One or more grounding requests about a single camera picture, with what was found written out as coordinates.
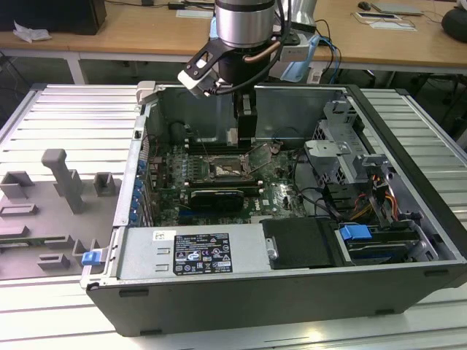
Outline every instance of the paper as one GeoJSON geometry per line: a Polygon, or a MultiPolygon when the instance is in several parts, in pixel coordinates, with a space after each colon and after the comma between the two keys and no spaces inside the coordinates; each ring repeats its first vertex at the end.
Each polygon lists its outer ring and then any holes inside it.
{"type": "Polygon", "coordinates": [[[178,9],[177,10],[177,17],[211,19],[212,15],[213,15],[212,11],[198,11],[197,9],[178,9]]]}
{"type": "Polygon", "coordinates": [[[417,31],[413,25],[409,23],[399,23],[399,22],[375,22],[370,24],[372,28],[375,29],[392,29],[394,31],[417,31]]]}
{"type": "Polygon", "coordinates": [[[30,29],[20,26],[15,22],[16,30],[13,30],[13,34],[18,38],[32,44],[33,40],[48,40],[52,39],[47,29],[30,29]]]}

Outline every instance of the table leg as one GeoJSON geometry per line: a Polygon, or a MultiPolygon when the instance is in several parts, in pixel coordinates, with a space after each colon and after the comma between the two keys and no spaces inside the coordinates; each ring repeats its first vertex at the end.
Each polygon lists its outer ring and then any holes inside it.
{"type": "Polygon", "coordinates": [[[68,62],[68,67],[72,73],[73,82],[81,85],[87,84],[88,78],[81,69],[80,56],[78,54],[69,55],[66,58],[66,62],[68,62]]]}
{"type": "Polygon", "coordinates": [[[396,74],[396,73],[397,73],[396,71],[390,72],[389,78],[387,79],[386,85],[385,85],[385,88],[386,88],[386,89],[389,89],[389,88],[391,87],[391,85],[392,85],[392,83],[393,83],[393,81],[394,81],[394,78],[395,78],[395,74],[396,74]]]}
{"type": "Polygon", "coordinates": [[[460,148],[464,150],[467,149],[467,129],[465,129],[462,135],[460,135],[459,139],[457,140],[457,143],[460,146],[460,148]]]}
{"type": "Polygon", "coordinates": [[[131,67],[131,77],[137,78],[139,76],[138,62],[137,61],[130,62],[130,67],[131,67]]]}

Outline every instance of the floor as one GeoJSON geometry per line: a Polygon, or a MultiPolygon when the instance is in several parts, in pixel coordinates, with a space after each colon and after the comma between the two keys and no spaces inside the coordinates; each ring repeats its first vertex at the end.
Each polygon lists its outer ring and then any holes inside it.
{"type": "MultiPolygon", "coordinates": [[[[14,66],[29,83],[55,83],[71,84],[72,76],[66,62],[51,58],[11,58],[14,66]]],[[[159,82],[173,82],[177,80],[177,74],[182,68],[181,63],[138,62],[137,76],[135,70],[125,66],[122,61],[82,61],[82,67],[88,76],[90,84],[136,84],[141,80],[156,80],[159,82]]],[[[328,82],[332,71],[328,72],[322,82],[328,82]]],[[[388,72],[375,72],[376,88],[383,88],[389,76],[388,72]]],[[[403,88],[413,93],[417,86],[411,82],[416,77],[412,73],[397,73],[393,80],[392,88],[403,88]]],[[[356,84],[361,88],[367,88],[371,80],[362,71],[343,71],[339,83],[356,84]]],[[[428,80],[427,84],[416,96],[418,103],[436,121],[445,120],[442,126],[454,138],[459,130],[467,126],[467,122],[460,117],[467,110],[467,93],[465,87],[458,88],[458,102],[452,107],[443,104],[443,99],[448,91],[452,90],[451,82],[428,80]]],[[[18,76],[15,70],[8,64],[4,64],[0,71],[0,123],[3,125],[13,113],[23,94],[27,93],[27,84],[18,76]]]]}

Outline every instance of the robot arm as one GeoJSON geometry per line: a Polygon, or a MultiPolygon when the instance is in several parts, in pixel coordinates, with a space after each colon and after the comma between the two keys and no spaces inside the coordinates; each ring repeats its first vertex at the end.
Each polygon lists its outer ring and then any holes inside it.
{"type": "Polygon", "coordinates": [[[207,42],[192,57],[178,76],[180,82],[194,95],[208,96],[250,88],[267,77],[279,59],[290,29],[282,2],[277,1],[281,33],[273,33],[275,5],[276,0],[216,0],[219,38],[207,42]],[[220,87],[212,70],[216,63],[220,78],[233,85],[231,88],[220,87]]]}
{"type": "Polygon", "coordinates": [[[311,16],[314,5],[315,0],[215,1],[219,38],[208,41],[190,59],[178,79],[195,96],[233,95],[238,145],[247,146],[255,137],[254,85],[267,78],[285,45],[300,43],[291,28],[314,31],[311,16]],[[273,32],[275,15],[281,25],[278,33],[273,32]],[[216,63],[219,75],[213,70],[216,63]],[[222,86],[220,79],[230,86],[222,86]]]}

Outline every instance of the blue cable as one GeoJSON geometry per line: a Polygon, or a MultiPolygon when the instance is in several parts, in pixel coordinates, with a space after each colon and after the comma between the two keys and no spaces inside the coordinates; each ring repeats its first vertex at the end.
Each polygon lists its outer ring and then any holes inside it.
{"type": "Polygon", "coordinates": [[[334,73],[331,76],[331,80],[329,81],[331,84],[333,84],[334,80],[336,79],[336,76],[337,76],[337,68],[339,67],[339,61],[337,59],[337,50],[336,50],[336,47],[327,38],[325,38],[324,36],[321,36],[321,40],[323,40],[330,47],[330,49],[333,50],[333,54],[334,54],[334,56],[336,56],[336,68],[334,69],[334,73]]]}

